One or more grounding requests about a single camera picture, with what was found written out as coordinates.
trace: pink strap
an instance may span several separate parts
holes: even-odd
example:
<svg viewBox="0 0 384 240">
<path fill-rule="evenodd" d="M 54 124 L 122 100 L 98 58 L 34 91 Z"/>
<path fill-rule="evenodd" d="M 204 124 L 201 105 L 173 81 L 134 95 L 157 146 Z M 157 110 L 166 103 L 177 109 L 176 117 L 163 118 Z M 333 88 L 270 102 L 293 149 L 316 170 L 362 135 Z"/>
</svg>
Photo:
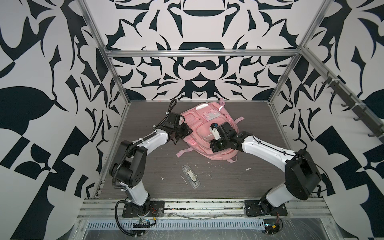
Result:
<svg viewBox="0 0 384 240">
<path fill-rule="evenodd" d="M 190 151 L 193 151 L 193 150 L 194 150 L 193 147 L 190 147 L 190 148 L 187 148 L 187 149 L 180 150 L 180 151 L 176 154 L 176 156 L 177 156 L 177 157 L 180 157 L 183 153 L 185 153 L 185 152 L 190 152 Z"/>
<path fill-rule="evenodd" d="M 228 162 L 236 162 L 237 161 L 237 155 L 235 155 L 233 158 L 227 159 Z"/>
<path fill-rule="evenodd" d="M 241 120 L 244 120 L 243 117 L 239 117 L 238 119 L 235 120 L 235 123 L 237 124 L 238 122 L 240 122 Z"/>
<path fill-rule="evenodd" d="M 225 105 L 224 98 L 220 98 L 218 103 L 220 104 L 220 106 L 224 106 Z"/>
</svg>

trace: black and white patterned wall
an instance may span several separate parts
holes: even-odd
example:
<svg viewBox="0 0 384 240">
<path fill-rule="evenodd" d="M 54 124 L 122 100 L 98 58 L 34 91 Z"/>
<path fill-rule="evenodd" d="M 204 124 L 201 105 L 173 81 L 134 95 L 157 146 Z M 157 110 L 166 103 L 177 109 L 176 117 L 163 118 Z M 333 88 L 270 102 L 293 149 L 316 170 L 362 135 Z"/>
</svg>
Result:
<svg viewBox="0 0 384 240">
<path fill-rule="evenodd" d="M 336 0 L 310 49 L 383 118 L 383 17 L 380 0 Z M 384 145 L 301 57 L 274 102 L 293 149 L 325 171 L 315 190 L 346 237 L 384 237 Z"/>
<path fill-rule="evenodd" d="M 296 48 L 319 0 L 87 0 L 110 50 Z M 288 57 L 115 59 L 132 100 L 269 98 Z"/>
<path fill-rule="evenodd" d="M 335 0 L 309 49 L 384 119 L 384 2 Z"/>
<path fill-rule="evenodd" d="M 115 58 L 131 100 L 267 100 L 289 56 Z"/>
<path fill-rule="evenodd" d="M 124 107 L 75 1 L 0 3 L 2 239 L 73 226 Z"/>
</svg>

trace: white label patch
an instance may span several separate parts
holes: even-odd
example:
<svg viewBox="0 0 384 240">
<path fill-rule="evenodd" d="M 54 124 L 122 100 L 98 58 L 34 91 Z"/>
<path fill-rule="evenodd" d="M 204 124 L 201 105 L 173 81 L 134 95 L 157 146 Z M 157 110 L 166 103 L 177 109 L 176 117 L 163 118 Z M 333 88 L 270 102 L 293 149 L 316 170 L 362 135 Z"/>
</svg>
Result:
<svg viewBox="0 0 384 240">
<path fill-rule="evenodd" d="M 195 177 L 195 175 L 192 173 L 191 170 L 188 170 L 188 175 L 191 177 L 191 179 L 195 182 L 197 180 L 197 178 Z"/>
</svg>

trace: paper scrap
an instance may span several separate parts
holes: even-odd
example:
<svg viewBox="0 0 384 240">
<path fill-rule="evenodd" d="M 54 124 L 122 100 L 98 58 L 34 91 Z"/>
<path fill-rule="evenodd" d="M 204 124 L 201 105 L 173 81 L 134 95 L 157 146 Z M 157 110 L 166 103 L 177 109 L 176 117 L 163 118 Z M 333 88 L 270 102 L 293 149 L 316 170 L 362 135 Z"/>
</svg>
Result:
<svg viewBox="0 0 384 240">
<path fill-rule="evenodd" d="M 182 177 L 183 178 L 183 176 L 181 176 L 181 174 L 179 174 L 180 175 L 180 177 Z M 183 178 L 183 180 L 184 180 L 184 182 L 185 182 L 185 184 L 188 186 L 188 183 L 187 183 L 187 181 Z"/>
</svg>

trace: pink backpack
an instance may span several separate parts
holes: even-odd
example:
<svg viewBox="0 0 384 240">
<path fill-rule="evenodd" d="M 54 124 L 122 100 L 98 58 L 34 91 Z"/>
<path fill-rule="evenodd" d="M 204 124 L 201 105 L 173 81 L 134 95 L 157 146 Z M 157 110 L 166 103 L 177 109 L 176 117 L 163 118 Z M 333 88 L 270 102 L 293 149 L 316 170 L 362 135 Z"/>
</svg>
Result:
<svg viewBox="0 0 384 240">
<path fill-rule="evenodd" d="M 244 119 L 243 117 L 240 117 L 233 120 L 224 108 L 224 105 L 224 100 L 220 99 L 219 103 L 202 103 L 181 114 L 185 117 L 185 122 L 193 130 L 193 132 L 191 135 L 183 139 L 184 142 L 190 146 L 190 148 L 178 152 L 176 154 L 177 157 L 180 157 L 185 152 L 196 150 L 198 153 L 211 160 L 225 159 L 228 162 L 236 162 L 237 150 L 226 149 L 214 153 L 209 146 L 210 141 L 214 139 L 213 134 L 210 132 L 210 126 L 212 123 L 221 125 L 228 122 L 233 129 L 238 132 L 239 130 L 236 124 Z"/>
</svg>

